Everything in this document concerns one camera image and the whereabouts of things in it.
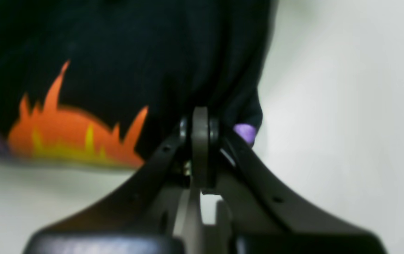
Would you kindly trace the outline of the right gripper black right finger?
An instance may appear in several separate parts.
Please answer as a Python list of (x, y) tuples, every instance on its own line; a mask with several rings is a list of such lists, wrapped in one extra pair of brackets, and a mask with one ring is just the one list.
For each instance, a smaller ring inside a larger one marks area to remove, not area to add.
[(201, 108), (201, 190), (231, 212), (230, 254), (385, 254), (372, 232), (281, 182), (232, 129)]

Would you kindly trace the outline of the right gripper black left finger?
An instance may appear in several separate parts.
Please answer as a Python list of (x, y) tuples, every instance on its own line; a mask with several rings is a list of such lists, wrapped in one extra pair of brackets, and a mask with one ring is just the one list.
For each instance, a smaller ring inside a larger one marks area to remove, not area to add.
[(202, 108), (127, 182), (35, 233), (25, 254), (201, 254)]

